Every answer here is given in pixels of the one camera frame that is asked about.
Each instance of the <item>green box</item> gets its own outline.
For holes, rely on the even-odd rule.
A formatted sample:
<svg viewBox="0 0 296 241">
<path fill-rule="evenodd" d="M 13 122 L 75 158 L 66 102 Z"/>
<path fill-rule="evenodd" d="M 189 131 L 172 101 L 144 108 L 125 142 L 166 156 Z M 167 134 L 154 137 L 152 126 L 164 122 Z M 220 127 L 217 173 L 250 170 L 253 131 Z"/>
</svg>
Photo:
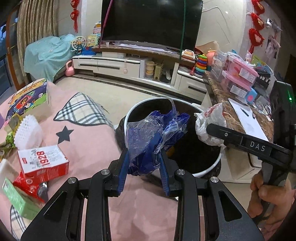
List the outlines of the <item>green box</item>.
<svg viewBox="0 0 296 241">
<path fill-rule="evenodd" d="M 20 216 L 33 220 L 41 210 L 25 194 L 18 191 L 7 178 L 5 178 L 2 189 Z"/>
</svg>

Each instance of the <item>black tv screen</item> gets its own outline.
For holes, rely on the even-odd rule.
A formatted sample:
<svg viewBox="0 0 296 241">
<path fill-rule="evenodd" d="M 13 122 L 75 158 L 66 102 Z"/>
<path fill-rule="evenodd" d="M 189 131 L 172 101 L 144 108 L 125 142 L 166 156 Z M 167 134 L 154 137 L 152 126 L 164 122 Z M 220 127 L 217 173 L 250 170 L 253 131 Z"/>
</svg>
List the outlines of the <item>black tv screen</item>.
<svg viewBox="0 0 296 241">
<path fill-rule="evenodd" d="M 102 2 L 102 24 L 110 0 Z M 193 50 L 202 14 L 202 0 L 187 0 L 183 49 Z M 184 0 L 113 0 L 103 41 L 149 42 L 181 47 Z"/>
</svg>

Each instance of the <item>pen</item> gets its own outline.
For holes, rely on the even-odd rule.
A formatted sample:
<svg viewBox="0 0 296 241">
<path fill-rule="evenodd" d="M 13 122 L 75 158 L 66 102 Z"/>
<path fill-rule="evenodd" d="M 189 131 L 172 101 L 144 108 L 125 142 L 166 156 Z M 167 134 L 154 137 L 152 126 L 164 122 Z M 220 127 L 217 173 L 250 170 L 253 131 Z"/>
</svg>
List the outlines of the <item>pen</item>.
<svg viewBox="0 0 296 241">
<path fill-rule="evenodd" d="M 247 117 L 249 117 L 247 112 L 245 112 L 242 108 L 241 108 L 241 110 L 243 111 L 243 113 L 245 113 L 247 115 Z"/>
</svg>

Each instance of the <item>plaid pattern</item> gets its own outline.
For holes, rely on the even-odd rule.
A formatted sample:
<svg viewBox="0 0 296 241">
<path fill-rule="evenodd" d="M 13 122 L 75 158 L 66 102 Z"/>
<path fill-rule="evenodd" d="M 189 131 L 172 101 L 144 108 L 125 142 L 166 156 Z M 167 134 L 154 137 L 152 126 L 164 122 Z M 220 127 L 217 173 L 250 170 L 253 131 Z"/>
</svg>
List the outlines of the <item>plaid pattern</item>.
<svg viewBox="0 0 296 241">
<path fill-rule="evenodd" d="M 23 232 L 29 226 L 31 220 L 21 217 L 17 210 L 11 205 L 10 208 L 10 224 L 11 224 L 11 234 L 13 237 L 19 241 Z"/>
<path fill-rule="evenodd" d="M 54 117 L 54 121 L 70 121 L 81 126 L 109 125 L 110 120 L 105 116 L 106 111 L 87 95 L 78 92 Z"/>
</svg>

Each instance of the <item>beige striped curtain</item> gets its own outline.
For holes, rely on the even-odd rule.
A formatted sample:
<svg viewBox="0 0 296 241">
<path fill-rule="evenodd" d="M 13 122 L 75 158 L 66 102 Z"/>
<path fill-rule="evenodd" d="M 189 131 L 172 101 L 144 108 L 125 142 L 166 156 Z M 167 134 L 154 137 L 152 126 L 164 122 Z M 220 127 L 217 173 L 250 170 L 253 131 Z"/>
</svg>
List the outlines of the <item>beige striped curtain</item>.
<svg viewBox="0 0 296 241">
<path fill-rule="evenodd" d="M 28 84 L 24 71 L 26 47 L 44 37 L 57 35 L 55 1 L 57 0 L 22 0 L 17 23 L 17 49 L 26 84 Z"/>
</svg>

